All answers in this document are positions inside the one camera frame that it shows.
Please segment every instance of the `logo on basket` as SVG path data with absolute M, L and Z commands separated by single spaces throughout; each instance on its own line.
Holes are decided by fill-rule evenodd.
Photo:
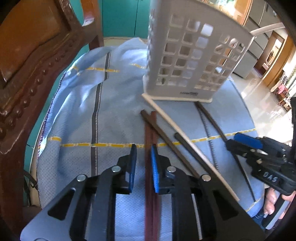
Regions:
M 184 94 L 184 95 L 198 95 L 197 92 L 180 92 L 180 94 Z

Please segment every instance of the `teal cabinet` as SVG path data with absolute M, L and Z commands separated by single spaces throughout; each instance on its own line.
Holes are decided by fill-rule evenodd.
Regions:
M 104 37 L 133 37 L 138 0 L 103 0 Z
M 148 37 L 150 14 L 150 0 L 138 0 L 135 37 L 146 39 Z
M 104 37 L 147 38 L 150 0 L 102 0 Z

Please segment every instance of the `blue cloth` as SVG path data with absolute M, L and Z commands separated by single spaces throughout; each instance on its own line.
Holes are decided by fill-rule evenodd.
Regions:
M 144 122 L 140 111 L 153 109 L 141 97 L 142 77 L 146 73 L 147 46 L 132 39 L 118 47 L 103 47 L 80 57 L 61 79 L 42 133 L 37 178 L 41 206 L 48 204 L 75 176 L 98 175 L 127 155 L 136 143 L 137 164 L 133 192 L 117 195 L 115 235 L 118 241 L 144 240 Z M 192 102 L 158 101 L 157 104 L 202 150 L 240 198 L 239 204 L 250 216 L 263 205 L 264 185 L 253 178 L 244 158 L 257 202 L 223 141 L 197 141 L 218 133 L 201 116 Z M 226 81 L 210 104 L 204 104 L 224 133 L 246 131 L 256 137 L 254 123 L 243 99 L 231 80 Z M 174 140 L 174 130 L 158 115 L 158 125 Z M 211 155 L 210 145 L 214 148 Z M 181 146 L 178 149 L 200 173 L 205 171 Z M 187 170 L 167 146 L 158 148 L 171 164 Z M 172 215 L 170 195 L 162 196 L 160 240 L 171 240 Z

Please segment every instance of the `carved wood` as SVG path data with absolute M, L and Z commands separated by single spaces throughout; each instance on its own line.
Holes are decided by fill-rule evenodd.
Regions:
M 34 1 L 21 0 L 18 4 L 32 4 Z M 23 165 L 30 132 L 54 81 L 78 51 L 88 43 L 90 49 L 104 44 L 97 0 L 81 0 L 85 19 L 83 26 L 78 22 L 68 0 L 38 1 L 51 6 L 54 4 L 57 8 L 62 19 L 60 31 L 39 45 L 9 81 L 0 83 L 0 214 L 18 235 L 25 225 L 22 218 Z M 0 41 L 7 48 L 13 48 L 8 39 Z

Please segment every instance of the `yellow stripe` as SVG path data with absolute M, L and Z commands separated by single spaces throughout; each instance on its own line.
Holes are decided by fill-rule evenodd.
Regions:
M 132 66 L 135 66 L 137 68 L 140 68 L 140 69 L 146 69 L 146 66 L 142 66 L 142 65 L 139 65 L 139 64 L 130 64 Z
M 256 129 L 250 129 L 250 130 L 245 130 L 245 131 L 239 131 L 240 133 L 247 133 L 247 132 L 251 132 L 251 131 L 255 131 Z M 228 133 L 225 134 L 225 136 L 234 136 L 237 132 L 233 132 L 233 133 Z M 204 138 L 200 138 L 200 139 L 193 139 L 191 140 L 193 143 L 195 142 L 202 142 L 202 141 L 209 141 L 209 140 L 214 140 L 214 139 L 218 139 L 221 138 L 221 136 L 212 136 L 212 137 L 204 137 Z M 62 142 L 62 139 L 60 137 L 49 137 L 47 139 L 48 141 L 59 141 Z M 180 145 L 180 142 L 173 142 L 174 145 Z M 63 147 L 73 147 L 73 146 L 90 146 L 90 147 L 116 147 L 116 148 L 126 148 L 126 147 L 131 147 L 132 143 L 127 143 L 127 144 L 116 144 L 116 143 L 66 143 L 63 144 L 61 143 L 61 146 Z M 166 143 L 159 143 L 157 144 L 158 147 L 164 147 L 166 146 Z M 144 144 L 136 144 L 137 148 L 144 148 L 145 145 Z
M 116 69 L 104 69 L 104 68 L 94 68 L 94 67 L 89 67 L 86 70 L 97 70 L 97 71 L 104 71 L 104 72 L 119 72 L 119 70 L 116 70 Z
M 259 198 L 258 200 L 256 200 L 256 202 L 254 202 L 248 209 L 246 209 L 245 211 L 248 212 L 250 211 L 262 198 L 264 197 L 264 193 L 261 196 L 261 198 Z
M 62 139 L 60 137 L 49 137 L 48 140 L 49 141 L 59 141 L 59 142 L 62 141 Z

